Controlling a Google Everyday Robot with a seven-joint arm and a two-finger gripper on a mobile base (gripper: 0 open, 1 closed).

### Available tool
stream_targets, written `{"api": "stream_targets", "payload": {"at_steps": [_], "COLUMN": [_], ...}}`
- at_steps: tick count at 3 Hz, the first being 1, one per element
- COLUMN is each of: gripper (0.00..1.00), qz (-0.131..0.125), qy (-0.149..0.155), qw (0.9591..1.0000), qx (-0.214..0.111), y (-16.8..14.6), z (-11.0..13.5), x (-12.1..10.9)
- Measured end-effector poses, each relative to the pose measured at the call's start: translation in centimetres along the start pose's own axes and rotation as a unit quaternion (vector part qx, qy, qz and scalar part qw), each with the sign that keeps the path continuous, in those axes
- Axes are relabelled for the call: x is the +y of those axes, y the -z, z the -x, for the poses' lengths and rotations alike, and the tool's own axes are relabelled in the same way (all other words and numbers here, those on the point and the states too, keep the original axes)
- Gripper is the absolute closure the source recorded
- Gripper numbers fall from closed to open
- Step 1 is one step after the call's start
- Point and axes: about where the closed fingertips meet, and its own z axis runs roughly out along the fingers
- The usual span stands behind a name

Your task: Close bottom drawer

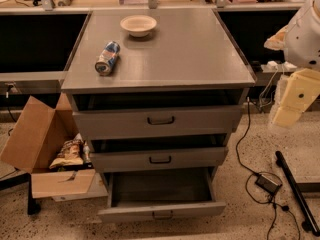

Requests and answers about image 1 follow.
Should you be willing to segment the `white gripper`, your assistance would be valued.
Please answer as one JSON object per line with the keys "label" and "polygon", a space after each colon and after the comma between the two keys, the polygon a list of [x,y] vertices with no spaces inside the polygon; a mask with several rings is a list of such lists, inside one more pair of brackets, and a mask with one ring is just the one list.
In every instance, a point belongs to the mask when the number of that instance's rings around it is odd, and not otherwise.
{"label": "white gripper", "polygon": [[[269,50],[283,50],[288,26],[282,27],[268,38],[264,47]],[[320,72],[302,69],[290,75],[280,106],[272,108],[272,124],[283,128],[293,126],[320,95]]]}

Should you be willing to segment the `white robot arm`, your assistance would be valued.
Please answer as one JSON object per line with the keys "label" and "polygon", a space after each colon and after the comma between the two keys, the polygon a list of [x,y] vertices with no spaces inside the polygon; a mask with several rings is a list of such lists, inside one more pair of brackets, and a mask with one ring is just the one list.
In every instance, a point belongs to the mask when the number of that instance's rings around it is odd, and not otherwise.
{"label": "white robot arm", "polygon": [[320,0],[306,0],[264,47],[281,50],[297,67],[278,81],[269,119],[274,127],[290,128],[320,95]]}

